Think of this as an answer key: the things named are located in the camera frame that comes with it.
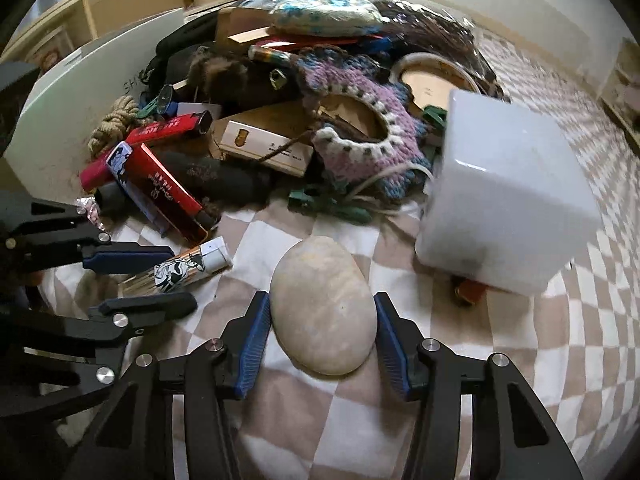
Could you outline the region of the checkered bed blanket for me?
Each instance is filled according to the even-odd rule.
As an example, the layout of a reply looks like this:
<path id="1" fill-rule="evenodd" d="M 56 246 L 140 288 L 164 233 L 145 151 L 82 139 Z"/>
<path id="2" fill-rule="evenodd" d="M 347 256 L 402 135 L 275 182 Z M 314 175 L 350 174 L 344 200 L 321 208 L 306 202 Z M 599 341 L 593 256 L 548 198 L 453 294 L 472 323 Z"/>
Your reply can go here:
<path id="1" fill-rule="evenodd" d="M 306 217 L 275 198 L 265 209 L 226 214 L 219 226 L 234 265 L 194 287 L 198 308 L 134 340 L 130 356 L 181 356 L 219 335 L 268 287 L 288 248 L 311 235 L 341 243 L 370 287 L 388 292 L 405 318 L 462 356 L 505 353 L 554 419 L 582 474 L 602 479 L 639 426 L 639 161 L 587 92 L 541 58 L 493 34 L 480 50 L 511 100 L 551 116 L 602 216 L 597 235 L 527 298 L 488 292 L 456 306 L 445 275 L 413 252 L 413 216 L 352 226 Z M 375 359 L 343 379 L 296 367 L 276 338 L 246 401 L 227 408 L 247 479 L 397 479 L 416 409 L 402 402 Z"/>

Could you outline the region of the wooden bedside shelf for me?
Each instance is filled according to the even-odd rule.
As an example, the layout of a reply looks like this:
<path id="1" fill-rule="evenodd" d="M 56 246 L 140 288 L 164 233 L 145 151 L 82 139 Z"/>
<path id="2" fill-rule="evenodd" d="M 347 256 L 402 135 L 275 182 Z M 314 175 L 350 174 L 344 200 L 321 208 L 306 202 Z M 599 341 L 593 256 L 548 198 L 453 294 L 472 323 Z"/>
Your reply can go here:
<path id="1" fill-rule="evenodd" d="M 76 49 L 113 37 L 164 14 L 172 32 L 200 11 L 231 0 L 62 0 L 16 32 L 1 53 L 3 62 L 25 61 L 50 67 Z"/>

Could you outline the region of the brown white cigarette box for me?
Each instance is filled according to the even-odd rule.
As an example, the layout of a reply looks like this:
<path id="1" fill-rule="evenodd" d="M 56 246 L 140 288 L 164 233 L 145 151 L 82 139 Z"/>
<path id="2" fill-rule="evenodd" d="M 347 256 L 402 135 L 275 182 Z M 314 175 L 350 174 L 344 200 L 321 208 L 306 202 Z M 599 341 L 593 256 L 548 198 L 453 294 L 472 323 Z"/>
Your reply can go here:
<path id="1" fill-rule="evenodd" d="M 261 159 L 305 134 L 309 126 L 310 118 L 302 101 L 254 108 L 215 122 L 208 140 L 209 154 L 216 159 Z M 303 138 L 262 164 L 282 174 L 301 178 L 312 154 L 314 148 Z"/>

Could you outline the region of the floral round pouch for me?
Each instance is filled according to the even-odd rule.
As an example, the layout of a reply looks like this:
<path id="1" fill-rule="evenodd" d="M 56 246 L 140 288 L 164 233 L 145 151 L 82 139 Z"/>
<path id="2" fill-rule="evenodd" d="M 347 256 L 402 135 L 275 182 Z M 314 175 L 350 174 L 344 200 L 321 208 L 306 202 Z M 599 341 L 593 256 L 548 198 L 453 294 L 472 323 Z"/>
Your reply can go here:
<path id="1" fill-rule="evenodd" d="M 281 32 L 318 37 L 373 34 L 383 17 L 369 0 L 280 0 L 270 11 Z"/>

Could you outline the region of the black fabric bag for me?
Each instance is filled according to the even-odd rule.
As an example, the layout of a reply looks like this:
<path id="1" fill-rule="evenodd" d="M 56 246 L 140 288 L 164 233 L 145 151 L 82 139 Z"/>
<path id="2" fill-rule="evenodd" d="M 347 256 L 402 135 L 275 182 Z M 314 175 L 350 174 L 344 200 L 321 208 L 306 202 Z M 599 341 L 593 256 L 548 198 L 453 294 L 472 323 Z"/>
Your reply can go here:
<path id="1" fill-rule="evenodd" d="M 145 85 L 140 98 L 142 104 L 149 104 L 166 84 L 178 84 L 185 79 L 188 82 L 177 90 L 183 101 L 191 101 L 194 96 L 203 94 L 202 90 L 198 90 L 198 77 L 190 76 L 190 69 L 198 52 L 213 50 L 218 14 L 218 11 L 214 11 L 194 18 L 160 40 L 154 58 L 139 74 Z"/>

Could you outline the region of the red lighter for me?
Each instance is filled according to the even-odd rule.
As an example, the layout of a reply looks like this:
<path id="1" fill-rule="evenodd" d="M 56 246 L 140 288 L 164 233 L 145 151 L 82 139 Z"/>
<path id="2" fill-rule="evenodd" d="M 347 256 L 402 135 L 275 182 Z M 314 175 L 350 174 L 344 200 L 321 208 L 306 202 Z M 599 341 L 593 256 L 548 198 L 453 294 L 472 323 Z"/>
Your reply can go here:
<path id="1" fill-rule="evenodd" d="M 145 144 L 148 148 L 163 144 L 175 144 L 182 140 L 190 140 L 208 133 L 214 121 L 214 116 L 208 110 L 201 113 L 179 115 L 166 122 L 152 122 L 147 126 L 134 128 L 125 138 L 125 142 L 132 148 Z M 113 179 L 111 170 L 107 167 L 108 156 L 114 148 L 108 148 L 103 155 L 90 164 L 79 174 L 80 185 L 85 192 L 107 184 Z"/>

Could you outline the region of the translucent white plastic box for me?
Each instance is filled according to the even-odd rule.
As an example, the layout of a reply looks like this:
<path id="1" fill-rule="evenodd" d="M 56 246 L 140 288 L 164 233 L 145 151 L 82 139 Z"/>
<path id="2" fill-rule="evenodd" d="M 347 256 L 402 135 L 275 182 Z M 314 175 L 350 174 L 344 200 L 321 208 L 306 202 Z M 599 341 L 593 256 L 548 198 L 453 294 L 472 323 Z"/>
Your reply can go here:
<path id="1" fill-rule="evenodd" d="M 451 91 L 442 157 L 414 245 L 420 263 L 537 295 L 600 226 L 582 167 L 551 117 Z"/>

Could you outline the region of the beige smooth stone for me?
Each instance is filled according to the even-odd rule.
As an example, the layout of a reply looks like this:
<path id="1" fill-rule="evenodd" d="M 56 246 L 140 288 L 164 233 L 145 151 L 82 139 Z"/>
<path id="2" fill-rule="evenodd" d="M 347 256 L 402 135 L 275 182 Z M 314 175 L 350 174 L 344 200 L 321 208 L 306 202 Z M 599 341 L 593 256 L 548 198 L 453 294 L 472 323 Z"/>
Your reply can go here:
<path id="1" fill-rule="evenodd" d="M 378 329 L 369 284 L 352 255 L 332 238 L 310 236 L 273 271 L 272 325 L 283 351 L 321 376 L 345 376 L 368 358 Z"/>

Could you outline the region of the red and blue box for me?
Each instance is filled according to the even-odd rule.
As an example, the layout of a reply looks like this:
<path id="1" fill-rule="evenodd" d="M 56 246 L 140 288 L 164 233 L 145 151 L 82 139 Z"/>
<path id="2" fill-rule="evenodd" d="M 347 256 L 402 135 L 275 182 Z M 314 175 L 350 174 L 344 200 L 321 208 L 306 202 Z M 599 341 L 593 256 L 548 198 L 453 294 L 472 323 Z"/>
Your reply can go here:
<path id="1" fill-rule="evenodd" d="M 164 219 L 192 245 L 209 237 L 216 221 L 145 144 L 120 142 L 107 156 L 106 164 L 150 220 Z"/>

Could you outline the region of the white storage box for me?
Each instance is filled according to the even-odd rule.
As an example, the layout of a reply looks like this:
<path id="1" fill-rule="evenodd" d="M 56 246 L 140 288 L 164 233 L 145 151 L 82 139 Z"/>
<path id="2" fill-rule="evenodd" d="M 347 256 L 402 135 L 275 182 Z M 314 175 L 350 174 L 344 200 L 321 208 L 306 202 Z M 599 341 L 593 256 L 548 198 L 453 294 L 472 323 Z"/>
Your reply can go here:
<path id="1" fill-rule="evenodd" d="M 93 129 L 121 96 L 140 96 L 160 40 L 184 23 L 175 9 L 89 42 L 37 80 L 1 157 L 1 187 L 70 203 Z"/>

